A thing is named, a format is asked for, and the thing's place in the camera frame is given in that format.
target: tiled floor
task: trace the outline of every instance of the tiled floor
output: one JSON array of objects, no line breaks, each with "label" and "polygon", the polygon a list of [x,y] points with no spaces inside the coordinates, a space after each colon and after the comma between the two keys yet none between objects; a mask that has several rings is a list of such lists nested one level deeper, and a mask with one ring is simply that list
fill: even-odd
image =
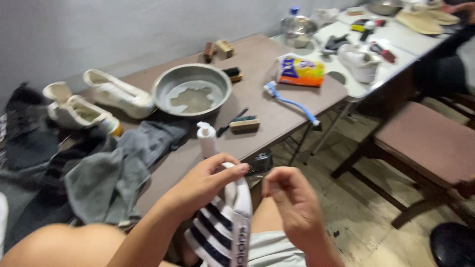
[{"label": "tiled floor", "polygon": [[[424,104],[459,122],[466,118],[446,108],[441,103],[426,99]],[[320,120],[328,125],[329,112]],[[338,180],[330,177],[332,170],[343,162],[378,122],[355,115],[356,122],[342,120],[337,129],[307,166],[301,159],[294,166],[300,168],[315,188],[325,214],[328,233],[341,252],[347,267],[433,267],[435,266],[428,245],[428,236],[434,226],[446,221],[461,222],[447,207],[429,211],[416,217],[400,230],[390,222],[399,211],[365,184],[346,173]],[[301,129],[295,137],[301,136]],[[311,133],[304,150],[317,140],[321,133]],[[272,149],[275,165],[286,165],[291,149],[280,143]],[[377,160],[362,159],[356,168],[377,183],[393,197],[409,205],[421,195],[409,186],[409,179],[402,173]]]}]

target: white sneaker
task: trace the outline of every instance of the white sneaker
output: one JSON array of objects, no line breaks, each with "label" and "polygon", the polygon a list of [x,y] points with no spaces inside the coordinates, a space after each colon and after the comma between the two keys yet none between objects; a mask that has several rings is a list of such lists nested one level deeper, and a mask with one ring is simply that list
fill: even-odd
[{"label": "white sneaker", "polygon": [[3,247],[5,245],[5,231],[7,230],[8,219],[8,201],[7,197],[0,192],[0,259],[3,256]]},{"label": "white sneaker", "polygon": [[345,44],[337,52],[339,61],[350,70],[361,83],[370,83],[376,76],[381,58],[373,52],[362,52],[358,46]]},{"label": "white sneaker", "polygon": [[314,9],[310,19],[317,23],[318,29],[326,24],[331,24],[336,21],[340,14],[339,9]]},{"label": "white sneaker", "polygon": [[113,136],[121,136],[122,128],[117,118],[104,109],[73,95],[65,82],[56,82],[43,89],[43,95],[55,102],[48,106],[48,115],[66,129],[83,129],[94,125]]},{"label": "white sneaker", "polygon": [[83,79],[95,89],[95,101],[120,108],[131,118],[146,118],[157,109],[149,93],[100,70],[84,72]]}]

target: gray bowl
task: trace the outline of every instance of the gray bowl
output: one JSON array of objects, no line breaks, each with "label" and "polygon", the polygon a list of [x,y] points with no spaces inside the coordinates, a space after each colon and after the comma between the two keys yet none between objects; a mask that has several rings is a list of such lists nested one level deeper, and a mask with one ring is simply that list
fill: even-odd
[{"label": "gray bowl", "polygon": [[219,110],[231,94],[231,80],[222,70],[205,64],[185,64],[164,72],[152,95],[157,107],[171,115],[200,118]]},{"label": "gray bowl", "polygon": [[378,15],[394,16],[404,7],[404,2],[402,0],[370,0],[366,7]]}]

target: gray towel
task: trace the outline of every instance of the gray towel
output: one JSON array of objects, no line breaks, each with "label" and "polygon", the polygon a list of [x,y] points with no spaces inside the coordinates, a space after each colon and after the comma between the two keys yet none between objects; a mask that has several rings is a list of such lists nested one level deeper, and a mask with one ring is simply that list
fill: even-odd
[{"label": "gray towel", "polygon": [[135,202],[150,173],[124,148],[84,158],[65,176],[69,203],[85,223],[129,225],[140,219]]},{"label": "gray towel", "polygon": [[136,155],[147,168],[157,162],[169,149],[177,150],[178,142],[190,128],[188,121],[169,124],[143,121],[136,130],[126,131],[117,143],[127,155]]}]

